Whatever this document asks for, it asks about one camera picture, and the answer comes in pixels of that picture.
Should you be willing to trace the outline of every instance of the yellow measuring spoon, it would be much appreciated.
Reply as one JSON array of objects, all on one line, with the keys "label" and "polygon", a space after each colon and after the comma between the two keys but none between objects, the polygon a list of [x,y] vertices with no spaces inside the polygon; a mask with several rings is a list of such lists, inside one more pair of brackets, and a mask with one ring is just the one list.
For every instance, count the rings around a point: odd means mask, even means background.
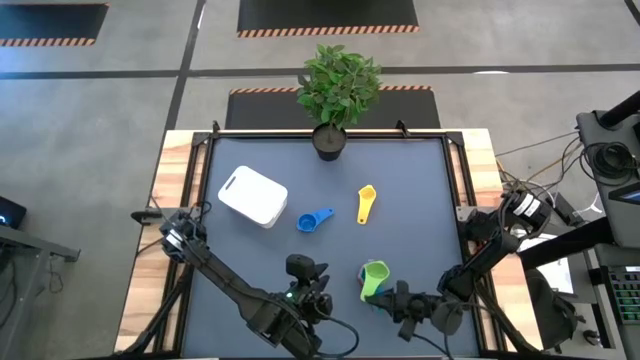
[{"label": "yellow measuring spoon", "polygon": [[376,189],[372,185],[367,185],[358,191],[360,195],[360,208],[358,209],[358,224],[365,225],[369,218],[369,212],[373,201],[376,199]]}]

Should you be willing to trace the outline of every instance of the green cup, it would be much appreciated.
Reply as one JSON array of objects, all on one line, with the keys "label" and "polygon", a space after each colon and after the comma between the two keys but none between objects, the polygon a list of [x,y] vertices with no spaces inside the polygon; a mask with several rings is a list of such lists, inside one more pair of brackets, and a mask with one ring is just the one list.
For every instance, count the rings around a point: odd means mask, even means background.
[{"label": "green cup", "polygon": [[384,261],[378,260],[364,264],[360,273],[364,275],[360,300],[365,301],[365,296],[374,295],[378,287],[389,278],[391,270]]}]

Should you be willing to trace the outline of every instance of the black table frame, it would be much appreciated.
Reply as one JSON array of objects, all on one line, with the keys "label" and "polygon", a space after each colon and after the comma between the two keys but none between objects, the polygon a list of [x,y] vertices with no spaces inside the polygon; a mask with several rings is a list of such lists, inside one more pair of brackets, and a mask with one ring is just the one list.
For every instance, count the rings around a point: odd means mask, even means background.
[{"label": "black table frame", "polygon": [[[196,132],[193,134],[191,150],[189,154],[189,160],[187,163],[187,171],[185,176],[184,187],[182,191],[182,197],[180,200],[180,207],[187,207],[190,203],[190,194],[194,184],[194,177],[196,172],[197,159],[201,155],[200,151],[204,150],[204,163],[199,179],[199,189],[195,202],[201,202],[206,198],[207,186],[209,180],[209,172],[211,168],[211,161],[213,159],[215,143],[220,138],[231,139],[308,139],[311,140],[312,130],[221,130],[217,123],[214,123],[213,132]],[[471,181],[471,173],[469,170],[469,164],[467,161],[466,151],[464,147],[464,138],[462,132],[457,131],[429,131],[429,130],[415,130],[407,131],[407,129],[375,129],[375,130],[348,130],[348,137],[351,139],[397,139],[397,140],[419,140],[419,139],[435,139],[439,140],[442,144],[442,150],[445,157],[445,165],[447,171],[447,178],[450,187],[451,200],[453,209],[453,216],[457,218],[456,207],[461,205],[460,196],[458,194],[457,181],[455,171],[453,168],[452,154],[450,146],[455,146],[459,156],[459,162],[461,167],[462,180],[464,181],[464,189],[467,194],[467,203],[469,206],[476,206],[475,193],[473,190],[473,184]],[[461,260],[464,261],[471,256],[469,249],[469,242],[462,237],[460,229],[458,229],[458,237],[460,244]],[[176,284],[176,277],[178,274],[178,263],[171,261],[167,270],[165,289],[163,294],[163,302],[166,300],[172,292],[175,294],[174,288],[178,284],[183,287],[181,293],[181,300],[177,315],[177,324],[175,335],[172,344],[172,350],[163,351],[164,340],[166,335],[166,319],[160,324],[156,333],[156,341],[153,346],[153,353],[148,355],[156,356],[157,358],[170,358],[171,356],[180,357],[182,355],[182,349],[184,345],[184,338],[186,336],[186,321],[187,312],[189,309],[190,292],[191,292],[191,280],[193,277],[193,267],[187,266],[183,271],[183,276],[178,279]],[[489,289],[491,295],[495,297],[495,291],[493,286],[493,280],[491,274],[487,274],[484,277],[485,284]],[[498,350],[490,350],[487,348],[486,334],[483,328],[482,317],[478,309],[472,309],[472,318],[474,323],[474,330],[476,333],[476,342],[478,344],[478,350],[480,356],[484,354],[491,354],[491,356],[512,356],[515,353],[507,351],[507,345],[505,342],[504,334],[500,330],[500,326],[495,319],[492,319],[493,337],[496,341]]]}]

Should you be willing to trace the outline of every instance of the black plant pot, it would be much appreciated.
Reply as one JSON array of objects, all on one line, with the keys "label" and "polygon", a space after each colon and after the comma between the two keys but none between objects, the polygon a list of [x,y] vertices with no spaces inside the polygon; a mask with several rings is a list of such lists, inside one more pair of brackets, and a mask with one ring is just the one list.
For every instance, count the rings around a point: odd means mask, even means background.
[{"label": "black plant pot", "polygon": [[344,129],[338,130],[329,124],[322,124],[313,129],[311,142],[320,159],[333,161],[340,156],[342,149],[347,144],[347,132]]}]

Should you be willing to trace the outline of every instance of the green leaves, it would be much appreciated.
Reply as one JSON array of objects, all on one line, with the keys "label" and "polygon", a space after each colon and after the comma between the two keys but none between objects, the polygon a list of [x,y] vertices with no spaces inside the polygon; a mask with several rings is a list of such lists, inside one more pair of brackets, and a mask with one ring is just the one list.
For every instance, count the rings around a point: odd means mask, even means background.
[{"label": "green leaves", "polygon": [[313,101],[311,99],[311,95],[309,94],[304,94],[298,98],[298,103],[304,105],[305,107],[311,106],[312,102]]},{"label": "green leaves", "polygon": [[327,123],[331,119],[331,108],[324,107],[322,108],[322,116],[320,117],[320,121],[322,123]]},{"label": "green leaves", "polygon": [[298,103],[317,121],[338,129],[357,124],[360,115],[378,100],[381,84],[381,68],[373,64],[372,58],[343,50],[344,45],[319,44],[316,56],[304,63],[310,78],[298,76],[302,86],[297,92]]},{"label": "green leaves", "polygon": [[331,79],[331,82],[333,82],[334,84],[339,84],[340,83],[340,75],[334,73],[334,72],[330,72],[329,73],[329,78]]}]

